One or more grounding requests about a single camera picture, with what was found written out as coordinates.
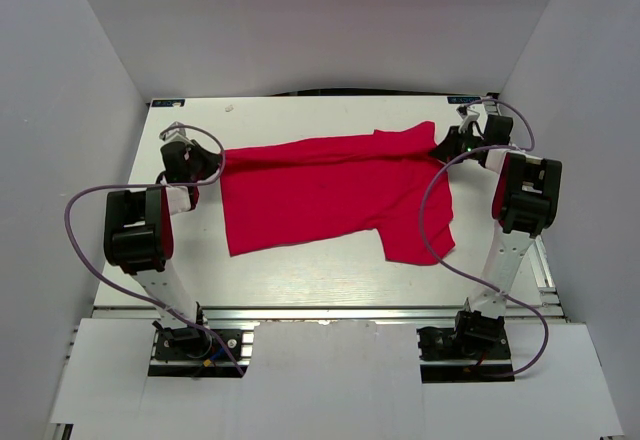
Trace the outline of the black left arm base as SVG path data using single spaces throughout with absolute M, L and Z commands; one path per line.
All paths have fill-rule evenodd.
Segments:
M 252 352 L 253 333 L 241 329 L 216 331 L 230 350 L 243 373 Z M 158 331 L 154 338 L 148 367 L 150 377 L 174 378 L 240 378 L 242 374 L 215 338 L 207 340 L 200 333 L 185 330 L 182 338 L 174 331 Z

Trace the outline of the red t shirt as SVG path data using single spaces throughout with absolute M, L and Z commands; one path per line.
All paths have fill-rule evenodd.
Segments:
M 452 194 L 436 126 L 311 138 L 226 153 L 221 196 L 228 251 L 378 233 L 386 260 L 436 264 L 455 247 Z

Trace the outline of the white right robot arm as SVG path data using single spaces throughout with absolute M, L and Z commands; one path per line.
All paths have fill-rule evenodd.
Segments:
M 534 241 L 557 214 L 563 166 L 558 160 L 518 152 L 510 145 L 513 119 L 490 114 L 478 129 L 479 114 L 460 107 L 459 126 L 449 128 L 429 156 L 445 166 L 475 160 L 498 175 L 491 205 L 494 233 L 480 276 L 480 288 L 456 315 L 453 350 L 472 359 L 500 342 L 507 296 Z

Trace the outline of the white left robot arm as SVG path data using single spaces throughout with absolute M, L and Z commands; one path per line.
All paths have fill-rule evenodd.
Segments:
M 171 264 L 174 237 L 171 217 L 194 210 L 199 181 L 222 166 L 222 156 L 194 140 L 167 141 L 160 149 L 164 169 L 153 187 L 116 190 L 107 195 L 104 253 L 112 266 L 131 276 L 146 295 L 159 302 L 154 324 L 164 345 L 191 359 L 211 350 L 202 308 Z

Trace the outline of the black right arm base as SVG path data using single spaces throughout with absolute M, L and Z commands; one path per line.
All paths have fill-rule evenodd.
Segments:
M 423 384 L 513 382 L 511 350 L 505 331 L 490 347 L 462 347 L 453 328 L 417 330 L 419 366 Z

